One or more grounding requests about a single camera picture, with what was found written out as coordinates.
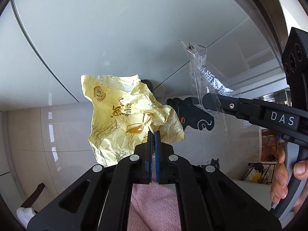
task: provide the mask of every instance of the camera lens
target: camera lens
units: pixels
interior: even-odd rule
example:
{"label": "camera lens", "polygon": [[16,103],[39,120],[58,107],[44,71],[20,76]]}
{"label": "camera lens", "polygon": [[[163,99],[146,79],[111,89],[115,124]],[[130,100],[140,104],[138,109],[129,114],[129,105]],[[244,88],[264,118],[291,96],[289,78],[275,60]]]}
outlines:
{"label": "camera lens", "polygon": [[294,72],[296,70],[296,62],[295,62],[295,59],[292,53],[290,53],[289,64],[290,64],[291,70]]}
{"label": "camera lens", "polygon": [[295,55],[296,55],[296,58],[301,61],[302,58],[303,58],[303,54],[301,52],[301,47],[298,45],[298,44],[295,44]]}
{"label": "camera lens", "polygon": [[286,63],[285,64],[285,74],[288,76],[290,74],[290,69],[289,69],[289,65]]}

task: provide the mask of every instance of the metal screw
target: metal screw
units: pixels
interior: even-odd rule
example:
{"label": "metal screw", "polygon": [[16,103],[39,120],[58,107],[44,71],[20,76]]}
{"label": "metal screw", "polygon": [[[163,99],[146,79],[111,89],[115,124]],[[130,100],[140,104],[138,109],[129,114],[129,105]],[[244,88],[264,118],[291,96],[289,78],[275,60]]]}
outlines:
{"label": "metal screw", "polygon": [[212,166],[212,165],[208,165],[208,166],[205,167],[205,170],[209,173],[213,173],[213,172],[215,172],[215,167]]}
{"label": "metal screw", "polygon": [[95,165],[92,170],[97,173],[100,172],[103,169],[102,165]]}
{"label": "metal screw", "polygon": [[170,156],[169,156],[169,160],[170,160],[170,161],[177,161],[178,158],[179,158],[179,157],[178,157],[177,155],[170,155]]}
{"label": "metal screw", "polygon": [[130,159],[131,161],[138,161],[138,160],[139,160],[139,155],[131,155],[131,156],[129,157],[129,159]]}

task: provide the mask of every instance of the clear plastic bag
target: clear plastic bag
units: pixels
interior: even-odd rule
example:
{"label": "clear plastic bag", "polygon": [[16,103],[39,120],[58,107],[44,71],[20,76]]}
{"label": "clear plastic bag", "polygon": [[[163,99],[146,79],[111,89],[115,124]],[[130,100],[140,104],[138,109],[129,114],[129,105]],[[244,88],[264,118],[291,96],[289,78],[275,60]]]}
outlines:
{"label": "clear plastic bag", "polygon": [[258,183],[262,176],[262,173],[255,170],[254,168],[249,172],[249,175],[245,178],[244,181],[252,182],[252,183]]}
{"label": "clear plastic bag", "polygon": [[[202,104],[202,99],[207,93],[240,97],[240,90],[234,88],[229,79],[206,60],[207,49],[205,46],[183,41],[182,44],[189,57],[190,93],[196,107],[208,111]],[[218,96],[213,98],[217,112],[224,113]],[[220,114],[220,117],[224,122],[226,135],[229,135],[230,128],[227,125],[225,114]]]}

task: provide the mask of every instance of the black cat wall sticker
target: black cat wall sticker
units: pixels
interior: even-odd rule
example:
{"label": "black cat wall sticker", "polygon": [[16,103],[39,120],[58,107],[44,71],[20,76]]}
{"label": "black cat wall sticker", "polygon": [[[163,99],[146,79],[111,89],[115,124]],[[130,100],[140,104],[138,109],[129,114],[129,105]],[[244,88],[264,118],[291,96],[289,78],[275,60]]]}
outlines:
{"label": "black cat wall sticker", "polygon": [[212,166],[214,166],[216,169],[220,169],[220,166],[219,166],[219,158],[217,158],[216,160],[212,159],[211,160],[211,164]]}
{"label": "black cat wall sticker", "polygon": [[167,105],[175,110],[184,130],[188,125],[194,129],[203,130],[206,128],[209,131],[214,127],[214,117],[193,105],[191,97],[184,100],[179,98],[168,99]]}

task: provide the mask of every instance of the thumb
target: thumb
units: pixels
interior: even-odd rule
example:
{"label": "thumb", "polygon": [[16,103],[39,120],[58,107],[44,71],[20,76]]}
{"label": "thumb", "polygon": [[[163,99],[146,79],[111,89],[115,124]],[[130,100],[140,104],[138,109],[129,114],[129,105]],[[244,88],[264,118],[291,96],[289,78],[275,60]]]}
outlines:
{"label": "thumb", "polygon": [[299,180],[308,178],[308,160],[300,161],[295,164],[294,176]]}

